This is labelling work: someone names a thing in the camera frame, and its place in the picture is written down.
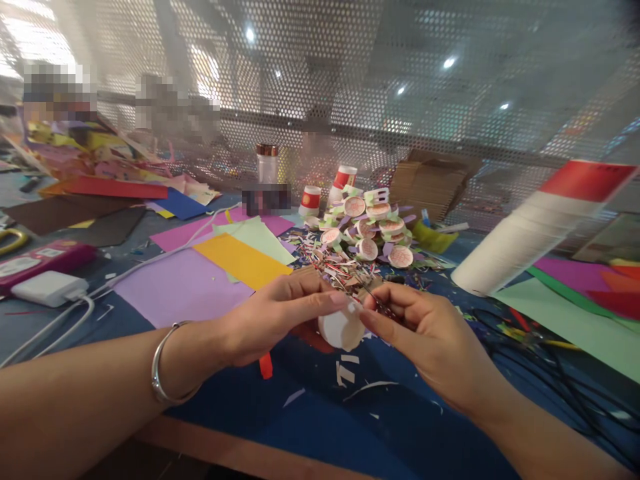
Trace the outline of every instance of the blue paper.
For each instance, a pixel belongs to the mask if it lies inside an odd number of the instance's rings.
[[[156,200],[155,203],[170,211],[180,220],[188,220],[209,211],[206,206],[190,199],[173,187],[169,187],[169,194],[166,199]]]

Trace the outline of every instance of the stack of paper cups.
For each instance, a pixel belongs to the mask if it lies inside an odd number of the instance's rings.
[[[342,189],[346,185],[353,186],[357,173],[358,169],[355,167],[349,167],[347,165],[340,165],[338,167],[338,173],[335,174],[335,180],[333,181],[331,190],[329,190],[327,208],[331,208],[334,202],[342,201]]]
[[[638,167],[570,160],[502,220],[456,268],[451,279],[480,297],[491,295],[596,215],[634,178]]]
[[[307,185],[302,194],[302,202],[298,207],[298,213],[302,217],[317,217],[320,215],[320,187]]]

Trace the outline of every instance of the red paper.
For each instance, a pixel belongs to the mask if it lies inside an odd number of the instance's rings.
[[[590,291],[589,296],[621,317],[640,321],[640,293]]]
[[[164,185],[148,185],[96,177],[80,177],[70,186],[65,187],[65,190],[68,193],[102,195],[104,197],[165,199],[168,196],[168,189]]]
[[[618,273],[622,273],[632,279],[640,280],[640,267],[611,267]]]
[[[634,280],[630,277],[607,271],[600,272],[600,275],[602,275],[602,278],[607,282],[611,291],[618,293],[640,293],[640,280]]]
[[[262,378],[264,380],[269,380],[273,376],[273,364],[271,363],[271,354],[267,353],[266,355],[260,358],[260,373],[262,373]]]

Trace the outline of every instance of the scissors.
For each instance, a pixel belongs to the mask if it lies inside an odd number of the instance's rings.
[[[508,327],[507,331],[510,332],[512,335],[514,335],[514,337],[512,338],[518,339],[519,337],[522,344],[525,345],[526,347],[532,347],[538,343],[542,343],[544,345],[551,345],[553,347],[559,347],[566,350],[582,351],[580,347],[576,347],[572,343],[559,341],[559,340],[546,339],[544,335],[542,335],[540,332],[531,328],[531,326],[529,325],[529,322],[524,318],[524,316],[520,312],[518,312],[518,310],[515,310],[513,308],[510,308],[509,310],[522,326],[522,330],[514,327]]]
[[[9,235],[16,236],[16,240],[12,243],[8,244],[5,247],[0,247],[0,257],[14,250],[18,250],[18,248],[22,247],[26,242],[29,241],[29,236],[17,229],[11,228],[15,225],[15,222],[11,220],[8,216],[0,217],[0,241],[2,241],[5,237]]]

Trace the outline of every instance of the yellow scissors handle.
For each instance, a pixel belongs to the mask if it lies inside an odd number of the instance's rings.
[[[29,241],[29,236],[26,233],[16,229],[0,230],[0,241],[8,235],[16,236],[16,240],[8,244],[6,247],[0,247],[0,256],[14,250],[18,250],[18,248],[22,247],[26,242]]]
[[[564,349],[567,349],[567,350],[582,351],[582,348],[576,347],[572,343],[556,341],[556,340],[544,340],[544,343],[547,344],[547,345],[551,345],[553,347],[560,347],[560,348],[564,348]]]

